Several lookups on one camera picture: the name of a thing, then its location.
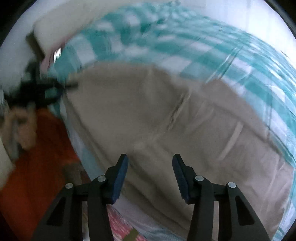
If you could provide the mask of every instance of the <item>cloth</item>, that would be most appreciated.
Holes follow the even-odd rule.
[[[4,187],[10,173],[14,170],[14,167],[15,166],[6,153],[0,138],[0,190]]]
[[[61,48],[65,47],[67,41],[73,37],[74,34],[69,34],[65,37],[63,37],[60,41],[58,41],[56,44],[54,44],[48,52],[45,54],[45,58],[41,62],[41,73],[46,73],[50,65],[54,62],[54,53]]]
[[[172,169],[172,156],[180,153],[212,183],[235,182],[273,237],[289,200],[293,167],[226,84],[103,62],[72,78],[79,87],[64,97],[68,118],[103,169],[121,153],[129,156],[123,195],[144,212],[176,234],[188,234],[193,207],[182,200]]]
[[[65,184],[62,169],[78,162],[66,128],[48,110],[37,112],[37,144],[16,161],[0,192],[0,210],[20,241],[29,241]]]
[[[251,105],[285,160],[296,167],[296,71],[282,53],[255,36],[173,2],[141,3],[111,12],[77,33],[48,75],[64,82],[95,61],[154,64],[193,81],[221,79]],[[274,241],[295,221],[295,207],[296,178]]]
[[[95,18],[121,6],[136,3],[139,0],[71,0],[43,14],[33,26],[34,37],[44,53],[48,53],[65,35],[70,35],[85,27]]]
[[[97,158],[85,146],[82,139],[67,117],[65,105],[61,104],[60,114],[68,130],[70,142],[75,149],[82,165],[89,178],[94,180],[98,176],[104,175],[102,168],[98,165]],[[113,207],[129,222],[142,236],[149,241],[182,241],[184,238],[176,235],[173,231],[157,223],[149,214],[144,213],[138,205],[130,202],[123,195],[119,197]]]

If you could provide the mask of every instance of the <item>pillow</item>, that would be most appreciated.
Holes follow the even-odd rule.
[[[71,0],[37,20],[34,36],[45,54],[65,36],[73,35],[93,19],[103,17],[123,5],[142,0]]]

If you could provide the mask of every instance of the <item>blanket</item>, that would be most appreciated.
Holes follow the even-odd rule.
[[[222,81],[195,83],[151,66],[99,63],[72,77],[68,117],[107,169],[130,158],[123,195],[186,237],[193,207],[172,169],[180,153],[213,183],[235,182],[272,238],[293,182],[293,168],[253,109]]]
[[[296,167],[296,71],[282,53],[255,36],[175,2],[140,3],[77,33],[48,75],[64,82],[96,61],[154,64],[192,81],[221,79],[252,106],[285,160]],[[274,241],[296,218],[295,194],[296,178]]]

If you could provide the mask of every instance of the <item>white wall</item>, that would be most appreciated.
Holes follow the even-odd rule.
[[[9,89],[19,83],[34,53],[25,38],[41,15],[69,0],[38,0],[16,22],[0,48],[0,84]]]
[[[181,0],[203,15],[249,32],[283,51],[296,63],[296,40],[282,18],[264,0]]]

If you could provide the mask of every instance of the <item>metal screw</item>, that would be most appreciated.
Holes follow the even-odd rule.
[[[65,187],[67,189],[71,189],[73,187],[73,183],[67,183]]]
[[[233,183],[233,182],[229,182],[229,183],[228,183],[228,186],[231,187],[231,188],[235,188],[235,187],[236,187],[236,184]]]
[[[195,176],[195,180],[201,182],[204,180],[204,178],[203,178],[203,176]]]
[[[101,183],[101,182],[104,182],[106,181],[106,177],[105,176],[99,176],[98,177],[98,181]]]

